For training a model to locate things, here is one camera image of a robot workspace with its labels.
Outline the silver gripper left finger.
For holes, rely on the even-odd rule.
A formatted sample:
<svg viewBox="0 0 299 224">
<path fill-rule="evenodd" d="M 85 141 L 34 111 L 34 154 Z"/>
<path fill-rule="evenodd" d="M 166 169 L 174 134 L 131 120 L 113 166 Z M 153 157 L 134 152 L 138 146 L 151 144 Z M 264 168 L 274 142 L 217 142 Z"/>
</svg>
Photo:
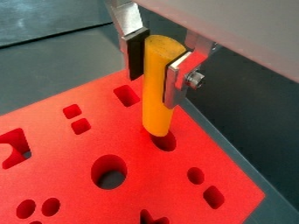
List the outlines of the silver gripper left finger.
<svg viewBox="0 0 299 224">
<path fill-rule="evenodd" d="M 150 30 L 145 27 L 135 2 L 106 0 L 106 5 L 119 35 L 129 78 L 134 81 L 145 74 L 146 38 L 150 36 Z"/>
</svg>

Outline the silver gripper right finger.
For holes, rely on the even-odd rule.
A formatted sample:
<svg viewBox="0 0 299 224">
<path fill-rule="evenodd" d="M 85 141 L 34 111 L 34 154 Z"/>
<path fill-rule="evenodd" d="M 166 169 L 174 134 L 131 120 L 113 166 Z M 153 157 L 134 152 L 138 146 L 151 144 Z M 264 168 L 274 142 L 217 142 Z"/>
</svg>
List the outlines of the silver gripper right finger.
<svg viewBox="0 0 299 224">
<path fill-rule="evenodd" d="M 205 80 L 199 72 L 202 63 L 218 49 L 218 43 L 194 31 L 187 31 L 189 50 L 166 66 L 163 104 L 173 109 L 183 100 L 187 89 L 198 89 Z"/>
</svg>

